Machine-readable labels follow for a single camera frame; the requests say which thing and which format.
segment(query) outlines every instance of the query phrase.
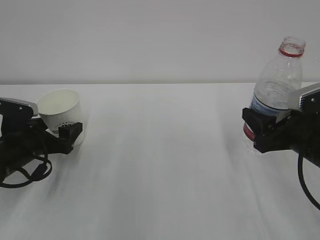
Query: paper cup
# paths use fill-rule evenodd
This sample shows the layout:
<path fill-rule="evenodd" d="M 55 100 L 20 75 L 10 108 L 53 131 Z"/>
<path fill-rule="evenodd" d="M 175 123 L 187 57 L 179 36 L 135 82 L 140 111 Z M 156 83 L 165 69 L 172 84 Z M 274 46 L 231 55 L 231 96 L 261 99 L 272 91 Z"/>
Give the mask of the paper cup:
<path fill-rule="evenodd" d="M 72 89 L 59 89 L 44 95 L 37 102 L 38 113 L 53 135 L 59 136 L 59 128 L 75 123 L 83 123 L 79 93 Z M 83 142 L 84 130 L 80 133 L 74 147 Z"/>

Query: bottle neck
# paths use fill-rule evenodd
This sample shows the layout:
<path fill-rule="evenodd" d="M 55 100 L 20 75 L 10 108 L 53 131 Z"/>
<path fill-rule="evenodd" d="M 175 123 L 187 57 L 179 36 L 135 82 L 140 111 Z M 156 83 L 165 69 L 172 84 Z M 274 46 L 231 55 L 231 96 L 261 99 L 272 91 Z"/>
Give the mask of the bottle neck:
<path fill-rule="evenodd" d="M 287 36 L 279 47 L 279 52 L 289 58 L 300 58 L 305 52 L 306 42 L 300 38 Z"/>
<path fill-rule="evenodd" d="M 281 48 L 279 48 L 278 52 L 279 52 L 279 54 L 280 54 L 281 56 L 288 57 L 288 58 L 295 58 L 295 59 L 299 59 L 299 58 L 301 58 L 301 57 L 304 55 L 303 52 L 300 53 L 300 54 L 287 53 L 287 52 L 283 51 Z"/>

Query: table surface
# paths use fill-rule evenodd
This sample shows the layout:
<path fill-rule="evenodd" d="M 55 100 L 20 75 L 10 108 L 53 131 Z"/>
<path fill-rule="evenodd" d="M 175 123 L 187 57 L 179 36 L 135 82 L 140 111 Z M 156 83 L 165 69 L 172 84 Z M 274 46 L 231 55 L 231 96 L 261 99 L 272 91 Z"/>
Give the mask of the table surface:
<path fill-rule="evenodd" d="M 258 154 L 243 135 L 253 87 L 1 85 L 1 97 L 31 102 L 74 89 L 87 123 L 80 147 L 50 156 L 48 178 L 0 189 L 1 239 L 319 239 L 320 212 L 300 187 L 297 154 Z M 320 200 L 320 170 L 308 161 L 304 169 Z"/>

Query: bottle label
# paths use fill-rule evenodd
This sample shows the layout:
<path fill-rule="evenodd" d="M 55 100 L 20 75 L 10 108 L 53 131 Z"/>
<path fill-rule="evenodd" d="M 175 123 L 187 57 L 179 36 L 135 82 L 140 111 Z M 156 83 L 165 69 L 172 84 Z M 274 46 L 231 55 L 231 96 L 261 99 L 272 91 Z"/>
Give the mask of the bottle label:
<path fill-rule="evenodd" d="M 282 112 L 286 113 L 288 111 L 288 110 L 281 110 L 281 109 L 272 108 L 272 107 L 269 107 L 269 106 L 263 104 L 262 102 L 260 102 L 258 100 L 258 98 L 256 97 L 255 94 L 253 95 L 250 108 L 252 110 L 255 110 L 257 113 L 260 113 L 260 114 L 263 114 L 266 116 L 272 116 L 272 117 L 277 117 L 278 114 L 281 114 Z"/>

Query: plastic water bottle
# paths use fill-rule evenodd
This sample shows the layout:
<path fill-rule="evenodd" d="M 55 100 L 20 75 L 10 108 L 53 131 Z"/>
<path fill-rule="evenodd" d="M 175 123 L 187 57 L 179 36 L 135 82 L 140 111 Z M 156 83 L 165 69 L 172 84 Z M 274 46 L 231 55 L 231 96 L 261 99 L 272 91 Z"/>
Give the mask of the plastic water bottle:
<path fill-rule="evenodd" d="M 306 42 L 296 37 L 288 36 L 283 40 L 278 55 L 264 67 L 254 87 L 251 109 L 275 117 L 289 109 L 289 94 L 301 88 L 301 57 L 305 46 Z M 246 123 L 243 131 L 250 140 L 254 140 L 255 134 Z"/>

